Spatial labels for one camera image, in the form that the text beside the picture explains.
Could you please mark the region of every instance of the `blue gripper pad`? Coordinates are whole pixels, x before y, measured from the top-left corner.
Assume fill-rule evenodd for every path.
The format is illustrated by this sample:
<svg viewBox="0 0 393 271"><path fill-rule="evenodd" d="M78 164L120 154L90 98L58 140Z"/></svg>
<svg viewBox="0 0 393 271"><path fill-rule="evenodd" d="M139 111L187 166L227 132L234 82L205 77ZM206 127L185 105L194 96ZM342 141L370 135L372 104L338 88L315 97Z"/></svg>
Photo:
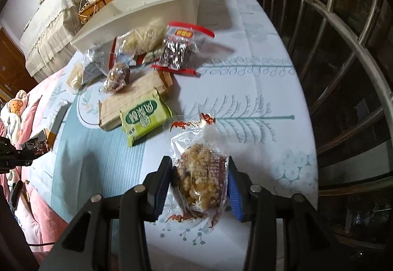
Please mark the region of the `blue gripper pad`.
<svg viewBox="0 0 393 271"><path fill-rule="evenodd" d="M229 175L228 175L228 193L229 193L229 200L231 201L232 213L239 221L242 221L244 216L242 196L239 192L239 189L236 184L236 180L232 175L230 167L229 167Z"/></svg>

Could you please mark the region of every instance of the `plastic food bag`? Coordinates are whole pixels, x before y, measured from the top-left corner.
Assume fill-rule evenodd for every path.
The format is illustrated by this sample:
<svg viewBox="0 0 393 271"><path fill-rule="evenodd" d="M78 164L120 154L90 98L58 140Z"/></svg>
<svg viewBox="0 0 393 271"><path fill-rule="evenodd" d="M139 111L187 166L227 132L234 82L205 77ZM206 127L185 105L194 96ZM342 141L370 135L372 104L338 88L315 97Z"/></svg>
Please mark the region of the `plastic food bag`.
<svg viewBox="0 0 393 271"><path fill-rule="evenodd" d="M82 85L103 75L101 66L109 66L110 54L105 54L103 45L93 45L87 49L82 59Z"/></svg>
<svg viewBox="0 0 393 271"><path fill-rule="evenodd" d="M126 34L117 37L115 54L134 58L140 54L152 51L159 46L164 36L165 27L161 24L150 24L147 27L139 27L130 30Z"/></svg>
<svg viewBox="0 0 393 271"><path fill-rule="evenodd" d="M162 53L164 52L163 48L158 48L152 51L149 51L148 53L146 53L146 55L144 56L143 60L142 60L142 64L145 63L151 63L154 61L158 61L162 55Z"/></svg>
<svg viewBox="0 0 393 271"><path fill-rule="evenodd" d="M130 68L124 62L115 62L104 81L105 93L116 92L128 85L130 81Z"/></svg>
<svg viewBox="0 0 393 271"><path fill-rule="evenodd" d="M191 55L199 52L206 37L214 38L214 33L201 26L171 21L163 40L164 53L158 65L153 67L196 75L194 69L186 69L186 66Z"/></svg>
<svg viewBox="0 0 393 271"><path fill-rule="evenodd" d="M176 205L172 206L172 215L166 221L175 215L176 221L187 220L190 224L192 219L200 222L207 217L202 230L210 233L227 204L229 161L227 143L215 126L214 111L200 112L199 119L172 117L164 129L172 136L173 203L177 203L182 212L179 221L179 213L173 214L179 210Z"/></svg>
<svg viewBox="0 0 393 271"><path fill-rule="evenodd" d="M69 91L73 95L78 94L80 90L83 88L82 74L83 74L83 65L81 63L75 64L66 82L66 84L70 89Z"/></svg>

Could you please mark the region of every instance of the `brown paper package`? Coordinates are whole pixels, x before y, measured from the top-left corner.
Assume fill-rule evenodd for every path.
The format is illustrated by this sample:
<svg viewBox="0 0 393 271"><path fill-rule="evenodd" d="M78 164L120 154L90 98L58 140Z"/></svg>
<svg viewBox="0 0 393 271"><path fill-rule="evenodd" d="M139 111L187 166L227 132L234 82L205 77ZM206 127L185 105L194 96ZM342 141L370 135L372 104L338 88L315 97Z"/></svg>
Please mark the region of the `brown paper package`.
<svg viewBox="0 0 393 271"><path fill-rule="evenodd" d="M152 71L135 80L116 94L98 102L99 126L105 131L110 131L121 125L120 111L126 112L140 96L153 92L157 88L161 97L166 100L172 86L172 78L169 72Z"/></svg>

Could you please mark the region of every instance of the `black cable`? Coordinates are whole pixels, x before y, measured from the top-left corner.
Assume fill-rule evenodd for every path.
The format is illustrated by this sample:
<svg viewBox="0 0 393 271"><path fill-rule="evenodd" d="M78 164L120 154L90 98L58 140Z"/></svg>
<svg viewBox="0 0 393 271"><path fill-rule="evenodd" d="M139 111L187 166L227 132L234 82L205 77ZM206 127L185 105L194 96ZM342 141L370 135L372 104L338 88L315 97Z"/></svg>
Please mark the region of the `black cable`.
<svg viewBox="0 0 393 271"><path fill-rule="evenodd" d="M55 242L43 243L43 244L30 244L30 243L28 243L28 246L29 247L43 247L45 245L52 245L52 244L55 244Z"/></svg>

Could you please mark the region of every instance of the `screw head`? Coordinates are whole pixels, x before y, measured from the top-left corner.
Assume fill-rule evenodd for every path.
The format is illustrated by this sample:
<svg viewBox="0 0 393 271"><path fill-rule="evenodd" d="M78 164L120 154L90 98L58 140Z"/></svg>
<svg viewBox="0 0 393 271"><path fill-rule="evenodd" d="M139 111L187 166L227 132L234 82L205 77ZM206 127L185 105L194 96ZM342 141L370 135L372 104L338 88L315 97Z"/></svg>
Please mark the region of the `screw head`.
<svg viewBox="0 0 393 271"><path fill-rule="evenodd" d="M90 198L91 202L100 202L102 199L101 194L94 194L92 195L92 197Z"/></svg>
<svg viewBox="0 0 393 271"><path fill-rule="evenodd" d="M250 190L251 190L251 192L254 192L254 193L256 193L256 192L261 192L262 187L261 187L260 185L258 185L258 184L253 184L253 185L250 187Z"/></svg>
<svg viewBox="0 0 393 271"><path fill-rule="evenodd" d="M295 194L294 195L294 200L296 202L304 202L304 196L302 196L301 194Z"/></svg>
<svg viewBox="0 0 393 271"><path fill-rule="evenodd" d="M145 186L143 184L138 184L137 186L134 187L134 191L138 194L141 193L145 190Z"/></svg>

